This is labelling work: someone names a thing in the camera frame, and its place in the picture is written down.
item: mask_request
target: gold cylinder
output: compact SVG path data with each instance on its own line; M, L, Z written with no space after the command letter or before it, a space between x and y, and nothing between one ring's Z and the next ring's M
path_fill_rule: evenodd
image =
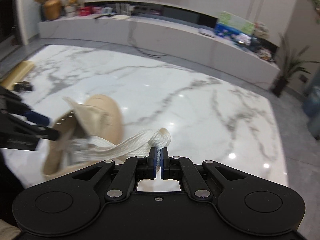
M44 3L44 15L47 20L58 19L61 12L61 1L60 0L49 0Z

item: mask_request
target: white marble tabletop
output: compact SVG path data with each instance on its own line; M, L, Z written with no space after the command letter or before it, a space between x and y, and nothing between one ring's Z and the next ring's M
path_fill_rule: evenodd
M276 120L262 96L183 67L120 52L50 45L30 60L36 67L25 79L34 91L21 96L53 120L69 110L63 96L84 102L105 94L122 111L123 139L165 127L172 135L169 156L188 157L195 164L214 160L288 184ZM35 152L4 150L8 166L25 186L43 182L47 145L42 140ZM148 190L178 190L176 183L164 186L161 180L145 184Z

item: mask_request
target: beige fabric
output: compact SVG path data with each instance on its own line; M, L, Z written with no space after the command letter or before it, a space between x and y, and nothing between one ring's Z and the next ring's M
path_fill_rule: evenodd
M91 106L84 111L81 109L81 115L85 120L92 120L89 115L92 114L91 110L93 107L98 108L98 111L94 110L94 113L103 112L107 114L108 125L101 127L100 137L112 142L113 144L119 144L122 141L123 129L121 112L116 102L105 95L94 95L85 102L85 105ZM43 176L46 180L58 178L99 162L89 161L86 163L68 166L60 170L63 151L67 147L68 141L72 138L76 125L77 118L74 110L66 113L55 121L52 128L60 132L60 138L57 141L49 141L49 153L42 170ZM90 122L86 122L85 125L89 131L94 130L90 128Z
M21 231L19 228L9 225L8 223L0 219L0 239L1 240L12 240L20 233Z

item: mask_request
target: beige shoe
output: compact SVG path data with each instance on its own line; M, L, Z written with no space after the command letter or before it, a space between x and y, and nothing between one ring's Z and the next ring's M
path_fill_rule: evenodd
M52 128L60 132L57 141L49 141L49 153L44 162L43 176L46 180L55 179L73 171L83 169L99 161L88 161L60 169L64 150L73 137L79 123L89 136L99 136L115 145L122 141L122 117L116 102L105 95L94 95L84 105L70 98L66 101L73 110L55 121Z

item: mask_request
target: screw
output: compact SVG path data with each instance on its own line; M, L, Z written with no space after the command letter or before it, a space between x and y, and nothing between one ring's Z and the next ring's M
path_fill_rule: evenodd
M205 190L205 189L199 189L195 192L195 195L200 198L209 197L210 191Z
M119 189L111 189L107 192L107 195L112 198L120 197L122 196L122 191Z

